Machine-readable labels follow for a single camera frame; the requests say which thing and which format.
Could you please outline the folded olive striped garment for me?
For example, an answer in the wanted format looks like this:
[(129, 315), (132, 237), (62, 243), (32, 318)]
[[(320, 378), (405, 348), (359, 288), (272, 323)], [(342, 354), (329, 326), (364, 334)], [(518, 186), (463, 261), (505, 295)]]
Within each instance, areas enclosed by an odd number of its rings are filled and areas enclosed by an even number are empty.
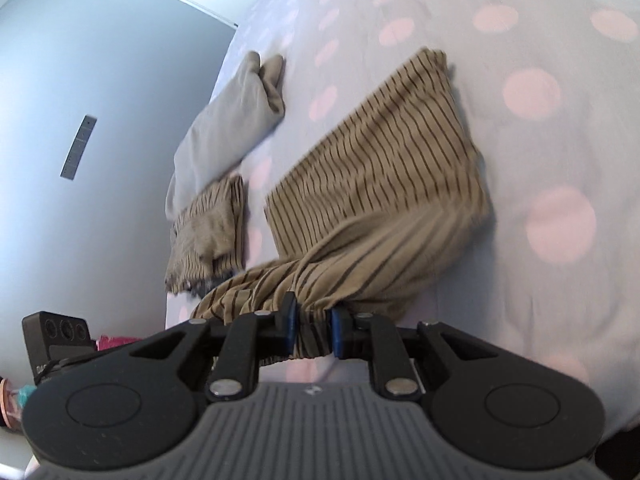
[(211, 183), (171, 226), (165, 289), (204, 297), (244, 268), (246, 186), (238, 174)]

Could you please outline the grey wall switch panel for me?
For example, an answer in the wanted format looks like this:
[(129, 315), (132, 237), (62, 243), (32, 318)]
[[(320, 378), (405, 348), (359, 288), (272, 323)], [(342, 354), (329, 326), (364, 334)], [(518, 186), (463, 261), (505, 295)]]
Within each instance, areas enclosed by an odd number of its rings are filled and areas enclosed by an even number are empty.
[(87, 144), (91, 138), (94, 127), (96, 126), (96, 118), (92, 116), (85, 116), (82, 120), (68, 150), (65, 162), (61, 169), (60, 177), (66, 180), (73, 181), (77, 174), (77, 170), (84, 156)]

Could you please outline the olive striped pants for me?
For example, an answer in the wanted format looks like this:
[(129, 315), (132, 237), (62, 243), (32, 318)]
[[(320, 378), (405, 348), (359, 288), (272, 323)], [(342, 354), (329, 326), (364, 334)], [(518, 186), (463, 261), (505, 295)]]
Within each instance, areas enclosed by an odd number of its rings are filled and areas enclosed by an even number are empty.
[(195, 316), (230, 324), (292, 292), (297, 359), (330, 352), (326, 312), (337, 304), (401, 320), (488, 216), (477, 159), (446, 54), (419, 50), (268, 194), (277, 258), (215, 288)]

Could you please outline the folded beige sweater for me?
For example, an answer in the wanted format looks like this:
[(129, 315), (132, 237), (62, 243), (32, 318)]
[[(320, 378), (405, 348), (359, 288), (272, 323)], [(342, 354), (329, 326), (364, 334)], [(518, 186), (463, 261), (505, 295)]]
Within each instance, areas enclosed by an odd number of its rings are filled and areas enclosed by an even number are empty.
[(276, 128), (285, 115), (285, 59), (244, 56), (235, 75), (196, 116), (174, 155), (166, 218), (174, 222), (207, 185), (219, 180)]

